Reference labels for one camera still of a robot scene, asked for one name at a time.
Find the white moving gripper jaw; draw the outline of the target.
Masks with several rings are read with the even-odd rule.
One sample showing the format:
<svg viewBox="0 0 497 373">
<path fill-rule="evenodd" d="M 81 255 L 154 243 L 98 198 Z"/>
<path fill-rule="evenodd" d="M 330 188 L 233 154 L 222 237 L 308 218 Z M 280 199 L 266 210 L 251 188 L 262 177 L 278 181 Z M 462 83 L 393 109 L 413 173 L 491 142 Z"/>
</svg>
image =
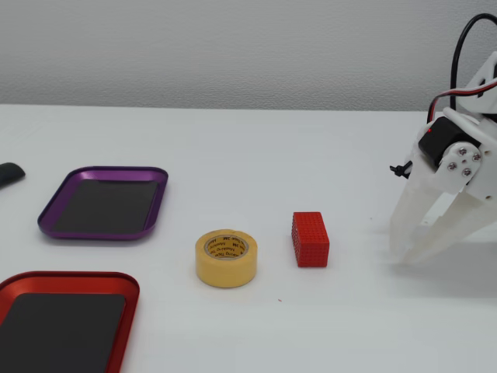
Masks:
<svg viewBox="0 0 497 373">
<path fill-rule="evenodd" d="M 456 142 L 443 151 L 437 168 L 412 147 L 406 164 L 408 180 L 390 220 L 390 249 L 401 262 L 419 262 L 433 256 L 478 230 L 470 211 L 481 202 L 464 191 L 481 166 L 481 153 L 469 142 Z M 429 231 L 415 237 L 415 230 L 444 193 L 456 196 Z"/>
</svg>

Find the white fixed gripper jaw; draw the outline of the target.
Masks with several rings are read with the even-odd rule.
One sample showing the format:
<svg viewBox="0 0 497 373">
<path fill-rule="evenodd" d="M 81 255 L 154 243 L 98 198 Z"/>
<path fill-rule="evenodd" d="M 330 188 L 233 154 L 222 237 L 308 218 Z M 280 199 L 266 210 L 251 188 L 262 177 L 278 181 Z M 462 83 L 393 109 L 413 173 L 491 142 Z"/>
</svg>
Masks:
<svg viewBox="0 0 497 373">
<path fill-rule="evenodd" d="M 412 261 L 423 261 L 496 222 L 496 196 L 479 200 L 459 193 L 428 233 L 412 247 Z"/>
</svg>

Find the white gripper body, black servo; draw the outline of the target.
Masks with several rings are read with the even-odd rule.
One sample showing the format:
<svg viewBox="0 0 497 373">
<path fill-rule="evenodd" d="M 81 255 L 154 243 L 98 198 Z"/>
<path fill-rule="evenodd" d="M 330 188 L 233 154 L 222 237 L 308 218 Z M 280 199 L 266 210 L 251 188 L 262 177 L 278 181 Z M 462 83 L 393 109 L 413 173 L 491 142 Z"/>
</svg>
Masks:
<svg viewBox="0 0 497 373">
<path fill-rule="evenodd" d="M 480 120 L 446 108 L 418 139 L 418 207 L 444 194 L 496 196 L 496 114 Z"/>
</svg>

